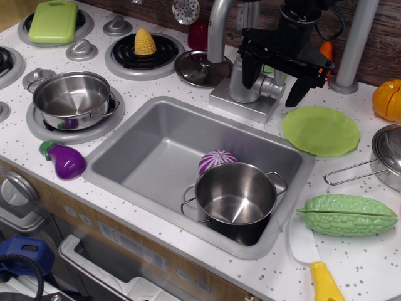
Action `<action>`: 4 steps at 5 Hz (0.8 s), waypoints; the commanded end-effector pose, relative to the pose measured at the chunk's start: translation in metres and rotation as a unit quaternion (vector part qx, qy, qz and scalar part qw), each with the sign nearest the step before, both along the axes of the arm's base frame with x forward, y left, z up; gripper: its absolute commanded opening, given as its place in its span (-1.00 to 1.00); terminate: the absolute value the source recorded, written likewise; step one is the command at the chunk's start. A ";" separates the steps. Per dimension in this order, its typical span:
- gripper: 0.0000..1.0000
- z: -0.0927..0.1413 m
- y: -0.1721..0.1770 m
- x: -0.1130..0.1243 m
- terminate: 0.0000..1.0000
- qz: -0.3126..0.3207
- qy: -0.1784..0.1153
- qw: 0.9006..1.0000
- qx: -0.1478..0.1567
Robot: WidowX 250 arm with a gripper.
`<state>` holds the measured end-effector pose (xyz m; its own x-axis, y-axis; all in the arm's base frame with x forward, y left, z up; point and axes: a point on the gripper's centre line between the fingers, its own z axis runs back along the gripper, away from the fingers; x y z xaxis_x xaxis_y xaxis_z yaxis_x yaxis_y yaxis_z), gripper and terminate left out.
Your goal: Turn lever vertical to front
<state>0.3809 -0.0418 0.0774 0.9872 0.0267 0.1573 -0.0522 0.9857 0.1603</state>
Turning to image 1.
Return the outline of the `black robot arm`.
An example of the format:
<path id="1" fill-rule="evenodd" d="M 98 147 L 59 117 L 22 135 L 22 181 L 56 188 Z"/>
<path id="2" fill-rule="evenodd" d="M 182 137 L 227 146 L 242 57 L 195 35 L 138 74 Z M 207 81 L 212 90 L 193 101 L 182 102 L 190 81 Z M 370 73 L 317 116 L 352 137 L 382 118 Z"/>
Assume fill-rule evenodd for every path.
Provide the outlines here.
<path id="1" fill-rule="evenodd" d="M 323 87 L 335 64 L 312 45 L 310 36 L 328 8 L 327 1 L 285 1 L 275 30 L 243 29 L 239 54 L 245 88 L 255 84 L 263 65 L 296 78 L 287 107 L 297 106 L 309 89 Z"/>

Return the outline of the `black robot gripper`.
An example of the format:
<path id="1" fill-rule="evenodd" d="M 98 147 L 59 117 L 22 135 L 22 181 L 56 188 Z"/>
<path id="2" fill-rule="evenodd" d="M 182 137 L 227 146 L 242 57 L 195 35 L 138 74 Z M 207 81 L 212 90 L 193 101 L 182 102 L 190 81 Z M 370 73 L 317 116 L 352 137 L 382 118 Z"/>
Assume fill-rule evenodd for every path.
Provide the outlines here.
<path id="1" fill-rule="evenodd" d="M 242 58 L 242 83 L 251 89 L 263 64 L 285 72 L 297 80 L 286 100 L 286 107 L 296 107 L 309 89 L 322 87 L 335 64 L 310 41 L 310 33 L 293 29 L 242 30 L 239 54 Z"/>

